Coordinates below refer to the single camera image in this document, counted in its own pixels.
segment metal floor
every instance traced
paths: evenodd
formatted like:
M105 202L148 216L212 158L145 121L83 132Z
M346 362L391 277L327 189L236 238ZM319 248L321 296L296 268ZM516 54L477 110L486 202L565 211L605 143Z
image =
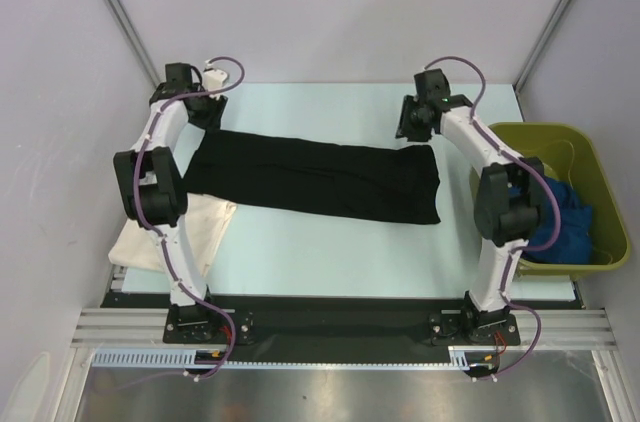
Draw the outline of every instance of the metal floor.
M236 369L109 391L151 373L92 369L76 422L611 420L591 352L534 353L497 383L442 371Z

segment gray corner pole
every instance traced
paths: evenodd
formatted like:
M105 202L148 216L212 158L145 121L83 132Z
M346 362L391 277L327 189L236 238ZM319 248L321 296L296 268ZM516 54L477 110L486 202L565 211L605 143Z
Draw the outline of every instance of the gray corner pole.
M540 57L551 42L553 35L556 33L560 22L562 22L562 19L567 14L572 2L573 0L558 0L558 2L556 3L556 6L553 8L549 19L547 19L544 29L538 37L538 40L536 40L533 49L529 53L527 61L518 74L518 78L514 83L516 93L520 93L522 88L527 83L529 76L536 68L537 63L540 61Z
M138 60L138 63L142 67L149 83L155 88L161 81L160 75L156 71L155 66L149 57L149 53L142 43L142 39L138 34L138 31L131 22L129 14L127 14L124 5L121 0L104 0L109 8L109 11L114 16L116 23L120 27L124 38L126 39L129 47L131 48L134 56Z

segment white cloth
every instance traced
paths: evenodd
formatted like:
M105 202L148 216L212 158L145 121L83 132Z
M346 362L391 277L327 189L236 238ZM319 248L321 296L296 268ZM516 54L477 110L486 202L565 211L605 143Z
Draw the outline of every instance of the white cloth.
M187 238L202 275L211 268L236 204L211 195L188 194L185 214ZM162 262L151 237L138 223L128 219L115 245L109 252L112 264L163 272Z

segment black garment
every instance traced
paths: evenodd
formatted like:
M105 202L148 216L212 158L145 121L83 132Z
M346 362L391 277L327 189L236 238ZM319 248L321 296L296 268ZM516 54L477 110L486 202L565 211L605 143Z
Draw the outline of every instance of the black garment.
M382 222L440 222L440 179L428 145L375 149L221 130L205 135L184 181L188 192L238 204Z

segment yellow plastic bin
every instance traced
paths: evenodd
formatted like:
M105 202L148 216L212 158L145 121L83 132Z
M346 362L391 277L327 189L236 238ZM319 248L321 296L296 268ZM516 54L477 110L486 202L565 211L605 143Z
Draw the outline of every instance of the yellow plastic bin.
M589 138L563 124L499 123L491 129L523 156L540 158L545 175L569 183L582 203L593 207L590 231L593 254L588 265L571 264L569 260L564 264L540 264L521 258L518 272L569 275L575 280L622 266L631 252L629 238Z

